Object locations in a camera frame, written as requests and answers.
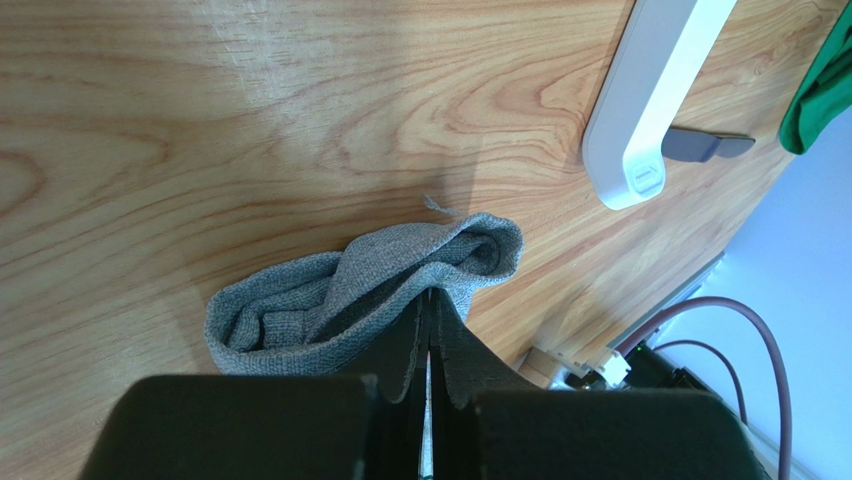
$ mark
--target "wood grain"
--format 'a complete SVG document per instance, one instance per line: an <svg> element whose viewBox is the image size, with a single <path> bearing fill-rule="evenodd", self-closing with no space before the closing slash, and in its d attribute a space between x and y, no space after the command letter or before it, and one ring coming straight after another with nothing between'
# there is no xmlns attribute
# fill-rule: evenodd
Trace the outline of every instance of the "wood grain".
<svg viewBox="0 0 852 480"><path fill-rule="evenodd" d="M73 478L130 384L215 371L216 290L446 221L424 194L526 234L469 322L502 358L608 342L788 164L775 132L845 3L741 0L678 123L757 148L612 212L578 150L627 0L3 1L0 476Z"/></svg>

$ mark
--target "white wall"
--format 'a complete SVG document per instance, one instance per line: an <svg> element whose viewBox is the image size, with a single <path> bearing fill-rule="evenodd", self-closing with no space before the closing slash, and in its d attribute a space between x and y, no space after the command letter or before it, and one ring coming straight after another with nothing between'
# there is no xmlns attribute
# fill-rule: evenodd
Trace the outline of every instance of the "white wall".
<svg viewBox="0 0 852 480"><path fill-rule="evenodd" d="M728 296L763 316L790 378L794 457L825 480L852 478L852 108L794 160L726 252L695 296ZM657 343L700 339L725 353L742 380L751 425L778 441L775 380L748 321L705 309L676 319L660 337ZM666 355L736 406L715 357L691 346Z"/></svg>

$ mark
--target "electrical wire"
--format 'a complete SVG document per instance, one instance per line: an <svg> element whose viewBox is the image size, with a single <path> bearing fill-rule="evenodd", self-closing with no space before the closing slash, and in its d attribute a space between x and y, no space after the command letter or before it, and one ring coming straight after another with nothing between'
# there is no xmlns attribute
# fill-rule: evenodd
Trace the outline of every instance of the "electrical wire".
<svg viewBox="0 0 852 480"><path fill-rule="evenodd" d="M748 425L748 415L746 414L745 410L745 395L743 395L743 386L740 383L740 377L737 375L737 371L734 370L734 366L733 364L731 364L731 361L728 360L728 357L726 357L722 352L717 350L712 345L708 345L704 342L699 342L698 340L674 340L668 343L664 343L662 345L657 345L656 347L654 347L654 351L658 352L660 350L665 350L669 347L676 347L678 345L693 345L696 347L701 347L709 351L713 355L716 355L719 360L721 360L722 363L725 364L725 368L727 368L728 373L731 374L731 380L734 381L734 390L737 391L737 406L739 407L740 411L740 420L742 420L745 425Z"/></svg>
<svg viewBox="0 0 852 480"><path fill-rule="evenodd" d="M784 368L784 360L781 358L781 350L778 348L778 342L769 330L766 322L760 318L754 310L736 300L725 297L699 297L692 298L680 302L671 307L665 308L657 312L644 325L639 327L635 332L631 333L617 347L621 355L630 353L640 342L651 336L654 330L660 328L664 323L672 318L700 307L725 307L736 312L748 319L757 328L763 343L766 344L766 350L769 352L769 358L772 360L772 369L775 372L775 383L778 386L778 404L781 411L781 442L779 446L778 456L778 480L789 480L790 471L793 460L793 409L790 404L790 384L787 380L787 371Z"/></svg>

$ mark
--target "purple cable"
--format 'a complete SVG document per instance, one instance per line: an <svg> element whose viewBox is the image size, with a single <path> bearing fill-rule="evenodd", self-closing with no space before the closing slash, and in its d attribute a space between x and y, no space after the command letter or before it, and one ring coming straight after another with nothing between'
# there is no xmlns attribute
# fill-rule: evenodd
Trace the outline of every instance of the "purple cable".
<svg viewBox="0 0 852 480"><path fill-rule="evenodd" d="M708 345L704 342L699 342L698 340L675 340L673 342L657 345L656 347L654 347L654 351L657 352L660 350L665 350L669 347L676 347L678 345L694 345L696 347L701 347L705 350L708 350L713 355L716 355L719 360L721 360L722 363L725 364L725 368L727 368L728 373L731 374L731 380L734 381L734 390L736 390L737 392L737 406L739 407L740 411L740 420L742 420L744 424L748 425L748 415L745 411L745 395L743 394L743 386L740 383L740 377L737 375L737 371L734 370L734 366L733 364L731 364L731 361L728 360L728 357L726 357L722 352L717 350L712 345Z"/></svg>
<svg viewBox="0 0 852 480"><path fill-rule="evenodd" d="M688 310L699 307L725 307L739 312L746 317L760 333L769 358L772 360L772 369L775 372L775 383L778 386L778 404L781 411L781 442L778 457L778 480L789 480L793 460L793 408L790 403L790 384L787 381L787 371L784 368L784 360L781 358L781 350L778 342L769 330L766 322L760 318L754 310L736 300L725 297L699 297L680 302L671 307L657 312L644 325L630 334L617 347L622 356L627 355L640 342L650 337L654 330L660 328L664 323Z"/></svg>

